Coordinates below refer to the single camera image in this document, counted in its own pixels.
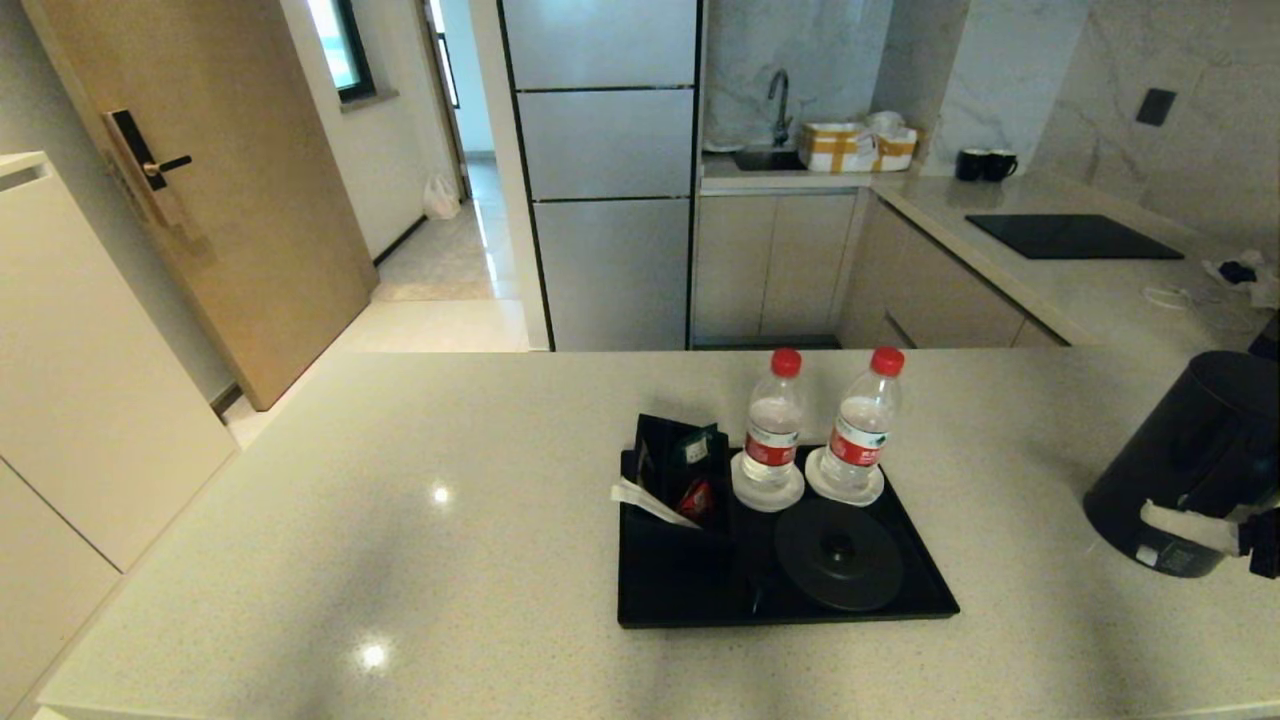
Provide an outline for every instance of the tiled floor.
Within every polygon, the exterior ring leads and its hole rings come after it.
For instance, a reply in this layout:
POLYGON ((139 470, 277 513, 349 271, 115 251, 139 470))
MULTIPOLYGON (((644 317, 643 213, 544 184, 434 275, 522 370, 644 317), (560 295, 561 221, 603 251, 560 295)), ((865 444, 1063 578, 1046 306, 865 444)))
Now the tiled floor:
MULTIPOLYGON (((507 213, 492 159, 468 160, 475 200, 422 224, 379 266, 381 284, 321 357, 334 352, 526 352, 507 213)), ((239 398, 223 415, 248 447, 306 387, 307 370, 266 413, 239 398)))

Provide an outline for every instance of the stainless steel refrigerator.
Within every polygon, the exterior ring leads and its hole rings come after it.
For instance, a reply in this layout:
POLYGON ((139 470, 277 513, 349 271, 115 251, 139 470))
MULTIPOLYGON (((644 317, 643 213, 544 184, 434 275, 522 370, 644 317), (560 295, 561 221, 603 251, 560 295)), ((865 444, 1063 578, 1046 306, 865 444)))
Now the stainless steel refrigerator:
POLYGON ((556 350, 682 350, 699 1, 504 0, 556 350))

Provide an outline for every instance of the black lid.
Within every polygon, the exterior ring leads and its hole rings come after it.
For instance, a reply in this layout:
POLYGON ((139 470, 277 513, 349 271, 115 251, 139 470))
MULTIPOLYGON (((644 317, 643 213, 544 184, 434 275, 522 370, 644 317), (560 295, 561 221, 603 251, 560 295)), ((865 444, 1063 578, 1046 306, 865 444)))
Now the black lid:
POLYGON ((1280 365, 1275 361, 1215 350, 1192 357, 1190 370, 1204 389, 1235 410, 1280 419, 1280 365))

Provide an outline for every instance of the window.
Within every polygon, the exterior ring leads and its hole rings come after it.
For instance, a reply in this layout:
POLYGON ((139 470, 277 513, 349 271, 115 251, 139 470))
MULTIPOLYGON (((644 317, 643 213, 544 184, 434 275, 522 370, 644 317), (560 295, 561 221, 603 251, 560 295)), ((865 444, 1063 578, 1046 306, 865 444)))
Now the window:
POLYGON ((360 42, 351 0, 307 0, 307 5, 320 32, 320 45, 324 46, 338 97, 349 102, 374 95, 374 78, 369 74, 369 60, 360 42))
POLYGON ((444 86, 449 90, 449 102, 453 108, 462 108, 458 104, 458 90, 453 86, 453 63, 449 61, 449 44, 444 40, 444 13, 440 12, 440 0, 430 0, 428 10, 431 14, 431 26, 435 27, 435 50, 440 55, 440 73, 444 76, 444 86))

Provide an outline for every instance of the red bottle cap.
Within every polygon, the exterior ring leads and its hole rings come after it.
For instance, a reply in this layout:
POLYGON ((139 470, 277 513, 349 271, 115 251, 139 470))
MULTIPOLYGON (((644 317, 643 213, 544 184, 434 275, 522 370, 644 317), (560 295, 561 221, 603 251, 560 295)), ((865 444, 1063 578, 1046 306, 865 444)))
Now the red bottle cap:
POLYGON ((872 370, 887 378, 896 378, 905 363, 906 356, 896 347, 877 347, 872 355, 872 370))
POLYGON ((794 378, 800 374, 800 354, 790 347, 780 347, 773 351, 773 361, 769 368, 780 378, 794 378))

